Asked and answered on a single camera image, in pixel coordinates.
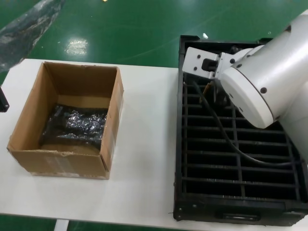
black plastic bag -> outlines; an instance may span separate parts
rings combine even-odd
[[[40,138],[40,145],[92,145],[98,150],[108,109],[78,108],[57,104]]]

cardboard box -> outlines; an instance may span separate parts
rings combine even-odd
[[[108,179],[123,92],[117,67],[43,63],[10,138],[9,152],[32,175]],[[99,153],[81,146],[42,149],[39,139],[56,103],[108,108]]]

green floor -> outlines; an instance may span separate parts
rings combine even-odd
[[[38,1],[0,0],[0,28]],[[177,67],[180,35],[251,41],[274,37],[305,9],[307,0],[66,0],[29,58]],[[49,231],[54,224],[0,216],[0,230],[6,231]],[[86,222],[69,226],[70,231],[123,229],[144,230]]]

white table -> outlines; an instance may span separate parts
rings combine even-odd
[[[6,146],[42,61],[24,60],[2,86],[10,108],[0,114],[0,213],[198,231],[307,229],[308,218],[290,228],[173,219],[175,68],[117,65],[125,92],[109,180],[31,176]]]

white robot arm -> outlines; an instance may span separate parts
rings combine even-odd
[[[215,79],[255,127],[279,120],[308,161],[308,10],[264,46],[235,55],[188,48],[182,70]]]

